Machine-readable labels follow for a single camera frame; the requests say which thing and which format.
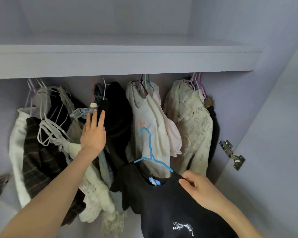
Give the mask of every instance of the shelf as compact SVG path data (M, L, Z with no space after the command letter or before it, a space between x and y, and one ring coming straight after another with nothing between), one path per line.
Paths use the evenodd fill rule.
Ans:
M187 36L0 39L0 78L254 70L262 49Z

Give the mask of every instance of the hand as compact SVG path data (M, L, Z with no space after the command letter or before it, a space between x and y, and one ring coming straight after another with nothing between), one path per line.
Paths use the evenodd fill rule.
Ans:
M102 111L98 126L97 110L94 109L93 117L87 114L86 124L84 125L83 134L81 136L82 152L93 161L99 153L104 149L106 144L106 131L104 127L105 111Z
M181 186L204 208L219 214L230 204L206 176L187 170L182 177Z

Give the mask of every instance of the light blue garment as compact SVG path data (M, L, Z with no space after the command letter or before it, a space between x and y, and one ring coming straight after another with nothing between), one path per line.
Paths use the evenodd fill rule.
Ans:
M111 184L114 181L114 175L113 175L113 172L111 171L110 166L107 164L104 151L100 152L100 154L98 155L98 159L99 159L99 170L100 170L102 179L104 183L108 186L108 188L110 188ZM115 204L116 210L120 215L122 215L123 214L122 193L120 191L118 192L109 191L109 195L111 196L112 202Z

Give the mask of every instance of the blue hanger hook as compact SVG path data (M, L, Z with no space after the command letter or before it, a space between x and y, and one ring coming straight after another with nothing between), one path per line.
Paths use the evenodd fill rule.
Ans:
M141 128L140 131L139 131L139 136L141 136L141 132L142 132L142 130L147 131L148 134L149 134L149 150L150 150L150 158L142 157L142 158L140 158L140 159L134 161L134 163L137 163L137 162L139 162L139 161L141 161L141 160L152 160L152 159L153 159L156 163L162 164L162 165L163 165L164 167L166 167L170 172L173 172L173 170L172 170L169 166L167 166L165 163L163 163L163 162L161 162L161 161L155 159L155 157L154 157L154 155L153 155L153 152L152 152L152 147L151 147L151 133L150 133L150 131L149 131L147 128Z

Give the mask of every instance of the dark plaid garment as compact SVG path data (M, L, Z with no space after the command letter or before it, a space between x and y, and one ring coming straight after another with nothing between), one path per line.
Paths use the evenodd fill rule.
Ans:
M22 173L31 199L67 167L65 155L58 150L56 145L49 144L45 147L37 141L40 121L33 117L27 119L27 135L24 140ZM47 134L43 132L43 140L47 137ZM84 197L84 193L78 190L62 226L71 224L85 209Z

